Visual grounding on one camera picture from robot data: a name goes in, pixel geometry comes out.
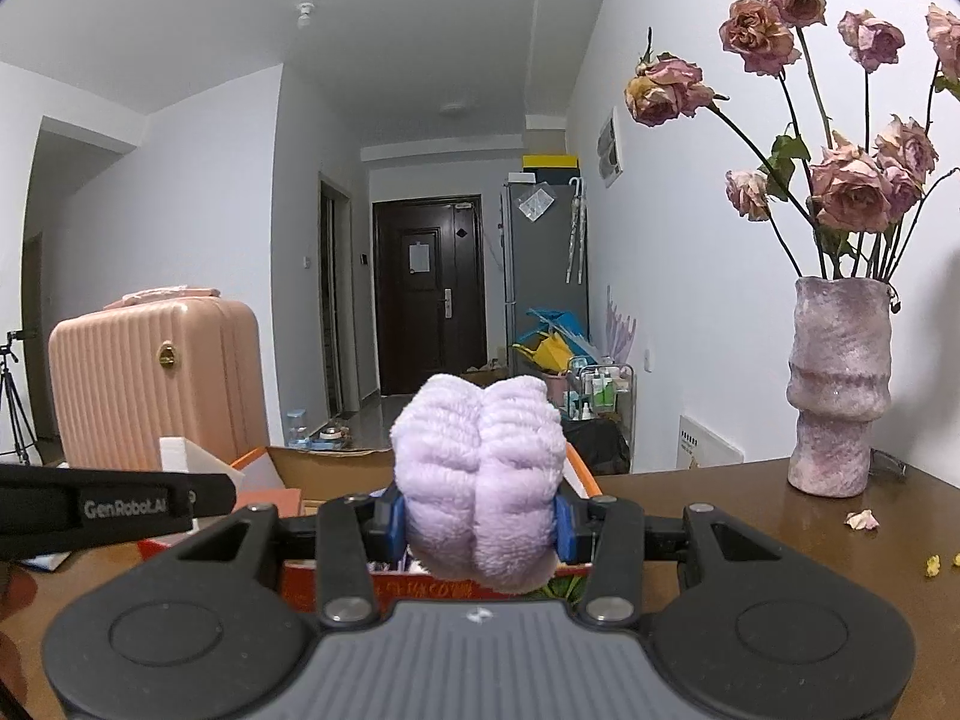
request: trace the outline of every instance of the brown tabletop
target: brown tabletop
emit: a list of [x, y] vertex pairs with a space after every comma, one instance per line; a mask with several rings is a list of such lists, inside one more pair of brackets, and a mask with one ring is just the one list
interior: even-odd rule
[[[650, 514], [678, 517], [688, 503], [706, 501], [819, 560], [893, 603], [917, 639], [917, 665], [896, 710], [898, 720], [941, 720], [960, 715], [960, 490], [910, 469], [906, 482], [872, 479], [861, 498], [832, 501], [797, 493], [786, 484], [786, 462], [723, 469], [606, 477], [605, 493], [632, 498]], [[875, 533], [854, 532], [847, 512], [873, 509]], [[923, 576], [926, 559], [939, 554], [936, 579]], [[59, 705], [40, 664], [40, 640], [57, 611], [80, 594], [138, 561], [132, 545], [83, 553], [55, 574], [32, 575], [37, 595], [0, 623], [16, 647], [28, 688], [27, 709], [37, 720], [59, 720]], [[672, 563], [647, 563], [647, 610], [677, 594]], [[4, 644], [0, 641], [0, 652]]]

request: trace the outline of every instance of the gray refrigerator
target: gray refrigerator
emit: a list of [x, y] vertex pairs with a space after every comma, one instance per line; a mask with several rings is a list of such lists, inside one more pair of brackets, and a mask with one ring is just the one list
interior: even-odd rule
[[506, 184], [500, 197], [510, 375], [530, 372], [530, 365], [512, 345], [539, 324], [528, 316], [531, 308], [572, 312], [589, 338], [586, 262], [583, 283], [577, 283], [579, 245], [570, 283], [566, 283], [573, 187], [551, 186], [556, 199], [536, 221], [531, 221], [520, 210], [520, 201], [531, 186]]

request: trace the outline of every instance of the pink ceramic vase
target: pink ceramic vase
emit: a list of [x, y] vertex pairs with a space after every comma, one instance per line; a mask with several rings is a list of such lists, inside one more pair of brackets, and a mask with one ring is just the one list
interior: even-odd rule
[[800, 410], [788, 479], [804, 493], [860, 495], [870, 426], [890, 406], [890, 293], [867, 278], [797, 280], [786, 399]]

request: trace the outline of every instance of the yellow bag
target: yellow bag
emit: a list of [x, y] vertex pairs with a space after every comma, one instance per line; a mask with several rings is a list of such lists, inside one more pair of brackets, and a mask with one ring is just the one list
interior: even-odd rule
[[559, 333], [537, 333], [537, 335], [541, 337], [541, 342], [536, 349], [530, 349], [522, 343], [515, 343], [514, 348], [547, 373], [563, 373], [567, 370], [573, 352], [570, 351], [563, 337]]

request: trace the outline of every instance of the black tripod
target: black tripod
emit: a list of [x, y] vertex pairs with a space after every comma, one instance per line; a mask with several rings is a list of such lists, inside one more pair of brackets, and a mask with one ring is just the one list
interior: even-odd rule
[[[30, 464], [30, 454], [27, 452], [31, 446], [37, 446], [37, 436], [30, 427], [30, 420], [27, 419], [27, 413], [23, 408], [23, 401], [20, 400], [20, 394], [16, 391], [16, 382], [13, 381], [13, 372], [7, 362], [7, 357], [12, 357], [13, 362], [20, 362], [16, 354], [13, 354], [13, 342], [23, 341], [25, 333], [23, 330], [7, 333], [7, 342], [0, 344], [0, 413], [3, 412], [3, 399], [7, 399], [7, 410], [10, 414], [11, 432], [13, 432], [13, 451], [0, 452], [0, 457], [5, 455], [16, 455], [16, 458], [28, 466]], [[25, 442], [24, 433], [30, 439], [30, 443]]]

